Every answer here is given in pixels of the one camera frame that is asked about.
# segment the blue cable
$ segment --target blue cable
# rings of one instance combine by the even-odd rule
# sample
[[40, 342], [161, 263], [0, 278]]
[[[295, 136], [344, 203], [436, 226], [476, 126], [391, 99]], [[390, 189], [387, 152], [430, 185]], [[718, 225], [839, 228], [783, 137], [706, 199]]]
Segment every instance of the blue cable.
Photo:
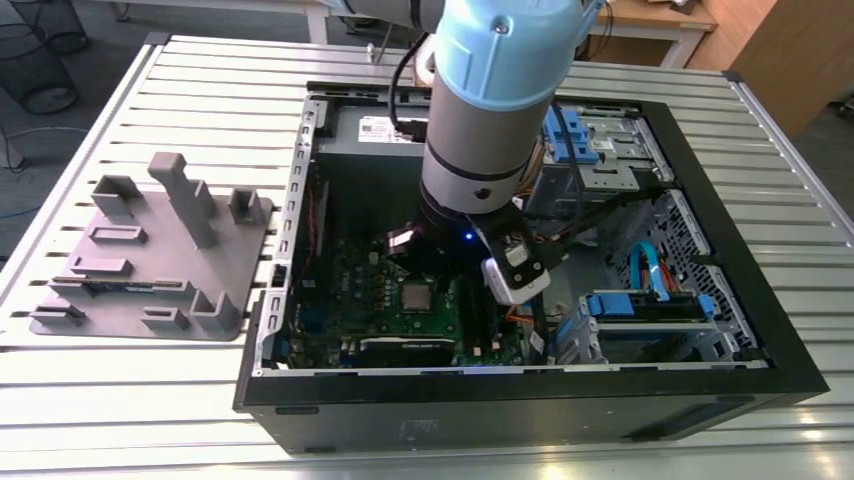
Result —
[[650, 242], [638, 242], [631, 247], [631, 257], [628, 259], [628, 274], [632, 289], [643, 288], [641, 285], [641, 254], [646, 257], [646, 263], [650, 266], [650, 286], [662, 302], [670, 301], [667, 287], [665, 287], [665, 278], [662, 276], [662, 268], [658, 265], [658, 253]]
[[28, 213], [35, 212], [40, 208], [41, 208], [41, 205], [39, 205], [37, 207], [31, 208], [29, 210], [24, 210], [21, 212], [3, 213], [3, 214], [0, 214], [0, 220], [3, 220], [4, 218], [20, 217], [21, 215], [27, 215]]

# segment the green circuit board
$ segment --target green circuit board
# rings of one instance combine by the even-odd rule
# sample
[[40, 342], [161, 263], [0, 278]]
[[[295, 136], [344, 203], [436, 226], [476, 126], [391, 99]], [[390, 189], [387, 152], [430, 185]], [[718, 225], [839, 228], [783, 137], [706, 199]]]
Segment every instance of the green circuit board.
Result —
[[432, 278], [407, 272], [382, 254], [380, 240], [334, 245], [328, 301], [304, 304], [299, 323], [306, 335], [295, 343], [303, 368], [339, 368], [342, 351], [364, 338], [440, 338], [455, 342], [454, 365], [518, 365], [520, 332], [503, 326], [482, 348], [467, 345], [456, 282], [439, 291]]

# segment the floor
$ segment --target floor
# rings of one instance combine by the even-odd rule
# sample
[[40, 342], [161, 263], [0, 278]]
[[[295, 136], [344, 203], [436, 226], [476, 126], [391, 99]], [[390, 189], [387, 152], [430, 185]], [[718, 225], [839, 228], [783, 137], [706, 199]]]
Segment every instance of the floor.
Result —
[[[41, 126], [88, 128], [95, 121], [121, 75], [131, 64], [139, 46], [151, 31], [185, 35], [247, 38], [256, 40], [308, 41], [304, 17], [226, 10], [191, 9], [133, 5], [131, 21], [115, 22], [109, 6], [103, 2], [75, 2], [91, 45], [65, 57], [69, 74], [79, 87], [77, 104], [63, 113], [32, 116], [20, 110], [0, 92], [0, 125], [11, 134]], [[0, 23], [17, 21], [7, 2], [0, 1]], [[347, 27], [330, 19], [330, 41], [335, 44], [366, 45], [382, 41], [382, 30], [366, 36], [347, 33]], [[392, 39], [392, 46], [403, 38]], [[839, 203], [854, 214], [854, 121], [837, 118], [831, 110], [810, 125], [795, 144]], [[28, 157], [31, 167], [20, 175], [0, 168], [0, 268], [3, 257], [12, 253], [35, 213], [9, 218], [9, 213], [37, 207], [63, 173], [68, 159], [83, 139], [77, 132], [44, 132], [16, 139], [15, 145]]]

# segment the white table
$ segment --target white table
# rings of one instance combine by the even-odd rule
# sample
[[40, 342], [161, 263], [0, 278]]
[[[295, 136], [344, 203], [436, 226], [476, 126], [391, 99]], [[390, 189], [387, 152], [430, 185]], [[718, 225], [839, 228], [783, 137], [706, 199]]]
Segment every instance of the white table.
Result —
[[306, 16], [308, 22], [308, 41], [319, 45], [327, 45], [328, 27], [327, 18], [331, 15], [350, 15], [347, 12], [332, 10], [314, 0], [125, 0], [109, 2], [116, 19], [127, 19], [127, 5], [139, 3], [147, 5], [165, 5], [171, 7], [200, 7], [224, 10], [246, 10], [255, 12], [299, 13]]
[[[372, 66], [355, 47], [193, 37], [143, 47], [0, 273], [0, 473], [109, 480], [136, 473], [205, 480], [850, 478], [854, 229], [750, 93], [713, 72], [579, 64], [559, 93], [670, 104], [833, 389], [801, 406], [673, 443], [294, 459], [231, 409], [243, 336], [192, 343], [29, 333], [25, 312], [83, 234], [101, 175], [129, 175], [153, 189], [151, 154], [176, 150], [188, 177], [204, 179], [211, 193], [251, 186], [282, 206], [306, 82], [386, 83], [399, 59], [390, 51]], [[258, 281], [268, 269], [259, 262]]]
[[[124, 9], [116, 7], [119, 2], [109, 3], [113, 5], [116, 17], [121, 16], [120, 12], [124, 11]], [[328, 17], [350, 15], [348, 12], [334, 10], [312, 0], [127, 0], [121, 2], [121, 4], [135, 3], [275, 13], [299, 13], [306, 16], [306, 21], [308, 22], [310, 42], [319, 45], [327, 45], [330, 43]], [[691, 54], [697, 49], [699, 41], [703, 39], [707, 28], [711, 28], [711, 26], [702, 24], [698, 24], [694, 29], [614, 25], [611, 34], [615, 37], [647, 38], [673, 42], [661, 66], [665, 68], [682, 68], [691, 58]], [[595, 25], [591, 32], [602, 35], [604, 33], [604, 27]]]

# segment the black case frame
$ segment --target black case frame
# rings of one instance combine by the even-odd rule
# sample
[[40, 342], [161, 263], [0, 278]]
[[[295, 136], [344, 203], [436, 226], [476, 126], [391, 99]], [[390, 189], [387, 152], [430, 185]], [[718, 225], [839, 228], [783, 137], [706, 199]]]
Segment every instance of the black case frame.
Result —
[[[383, 106], [386, 89], [311, 83], [308, 99]], [[427, 107], [428, 89], [399, 91], [402, 106]], [[506, 375], [254, 377], [256, 308], [235, 409], [252, 414], [290, 453], [671, 440], [829, 390], [667, 105], [570, 96], [558, 100], [641, 109], [770, 367], [582, 373], [531, 367]]]

